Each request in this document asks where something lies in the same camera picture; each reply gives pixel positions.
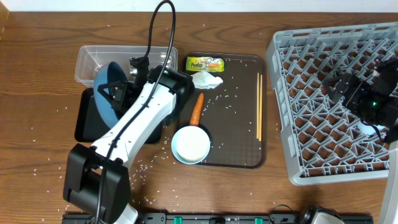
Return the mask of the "orange carrot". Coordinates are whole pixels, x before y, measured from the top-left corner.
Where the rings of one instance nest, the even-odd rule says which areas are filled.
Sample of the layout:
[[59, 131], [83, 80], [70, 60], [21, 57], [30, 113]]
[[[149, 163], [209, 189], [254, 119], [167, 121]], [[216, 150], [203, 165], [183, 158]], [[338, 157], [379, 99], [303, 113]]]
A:
[[195, 103], [195, 106], [192, 111], [192, 115], [190, 118], [189, 125], [190, 126], [198, 126], [200, 123], [200, 116], [201, 116], [201, 111], [203, 108], [203, 103], [204, 103], [204, 93], [201, 92], [198, 96], [197, 102]]

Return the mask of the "small blue cup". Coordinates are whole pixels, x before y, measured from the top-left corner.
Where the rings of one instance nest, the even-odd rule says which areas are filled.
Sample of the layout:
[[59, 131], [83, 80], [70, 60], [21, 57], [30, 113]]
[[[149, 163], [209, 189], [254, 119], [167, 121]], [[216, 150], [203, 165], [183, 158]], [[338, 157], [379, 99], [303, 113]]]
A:
[[372, 136], [374, 134], [376, 134], [375, 129], [372, 126], [367, 126], [365, 124], [363, 124], [362, 122], [359, 122], [357, 124], [357, 128], [363, 133], [366, 134], [368, 136]]

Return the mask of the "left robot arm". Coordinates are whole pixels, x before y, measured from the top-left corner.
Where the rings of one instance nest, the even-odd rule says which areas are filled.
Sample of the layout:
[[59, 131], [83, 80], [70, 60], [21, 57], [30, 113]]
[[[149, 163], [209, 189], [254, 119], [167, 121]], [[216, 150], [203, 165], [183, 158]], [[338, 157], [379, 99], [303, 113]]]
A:
[[155, 128], [177, 114], [192, 96], [186, 73], [149, 72], [141, 94], [123, 117], [90, 147], [76, 144], [67, 159], [63, 199], [105, 223], [135, 223], [129, 169]]

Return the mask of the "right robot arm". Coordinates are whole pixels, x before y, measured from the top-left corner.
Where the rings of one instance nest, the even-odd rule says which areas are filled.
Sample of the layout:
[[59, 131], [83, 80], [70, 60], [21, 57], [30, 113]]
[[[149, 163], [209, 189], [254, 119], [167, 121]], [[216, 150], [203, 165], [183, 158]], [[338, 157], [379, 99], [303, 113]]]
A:
[[343, 106], [370, 126], [380, 136], [378, 126], [388, 129], [384, 143], [389, 149], [389, 173], [379, 223], [397, 223], [397, 98], [391, 93], [397, 88], [397, 59], [376, 60], [373, 84], [344, 73], [325, 78], [322, 85], [335, 103], [343, 99]]

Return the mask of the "light blue rice bowl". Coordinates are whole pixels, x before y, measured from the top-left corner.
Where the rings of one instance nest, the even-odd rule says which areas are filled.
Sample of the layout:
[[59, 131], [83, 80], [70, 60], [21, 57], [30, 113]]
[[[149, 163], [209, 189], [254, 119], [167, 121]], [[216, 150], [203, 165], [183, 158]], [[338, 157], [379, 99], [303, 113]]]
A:
[[179, 129], [171, 142], [171, 149], [176, 160], [188, 165], [204, 160], [210, 147], [208, 134], [197, 126], [186, 126]]

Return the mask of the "white napkin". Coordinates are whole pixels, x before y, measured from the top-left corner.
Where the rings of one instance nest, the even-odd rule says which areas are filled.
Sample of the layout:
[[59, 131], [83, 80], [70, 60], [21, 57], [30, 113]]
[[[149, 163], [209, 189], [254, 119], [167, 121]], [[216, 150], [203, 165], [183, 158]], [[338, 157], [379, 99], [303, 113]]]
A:
[[223, 83], [222, 78], [215, 77], [207, 71], [196, 72], [192, 75], [192, 81], [196, 89], [215, 89]]

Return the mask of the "wooden chopstick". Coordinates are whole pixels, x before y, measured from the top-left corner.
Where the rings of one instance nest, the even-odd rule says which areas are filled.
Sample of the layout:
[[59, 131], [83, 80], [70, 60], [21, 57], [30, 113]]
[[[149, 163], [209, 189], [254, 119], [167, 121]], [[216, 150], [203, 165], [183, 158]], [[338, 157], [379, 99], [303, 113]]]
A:
[[259, 73], [257, 73], [256, 83], [256, 139], [259, 139]]
[[259, 85], [259, 141], [262, 141], [262, 89], [263, 89], [263, 77], [260, 75]]

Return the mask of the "yellow green snack wrapper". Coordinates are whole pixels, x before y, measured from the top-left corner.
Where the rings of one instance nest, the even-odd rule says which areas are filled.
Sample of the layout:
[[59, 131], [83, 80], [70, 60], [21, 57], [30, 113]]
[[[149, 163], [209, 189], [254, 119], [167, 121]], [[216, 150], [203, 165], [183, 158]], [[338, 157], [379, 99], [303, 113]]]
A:
[[185, 69], [191, 72], [223, 72], [224, 60], [213, 57], [187, 57]]

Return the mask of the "blue plate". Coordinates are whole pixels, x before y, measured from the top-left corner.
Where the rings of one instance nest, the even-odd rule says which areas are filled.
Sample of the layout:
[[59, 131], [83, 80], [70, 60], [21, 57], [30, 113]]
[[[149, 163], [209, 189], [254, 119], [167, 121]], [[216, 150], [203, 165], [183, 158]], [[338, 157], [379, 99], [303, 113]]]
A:
[[119, 115], [112, 109], [111, 104], [101, 95], [98, 88], [102, 84], [109, 84], [118, 81], [127, 81], [127, 77], [116, 62], [110, 62], [102, 67], [94, 79], [94, 99], [101, 119], [108, 128], [112, 128], [118, 121]]

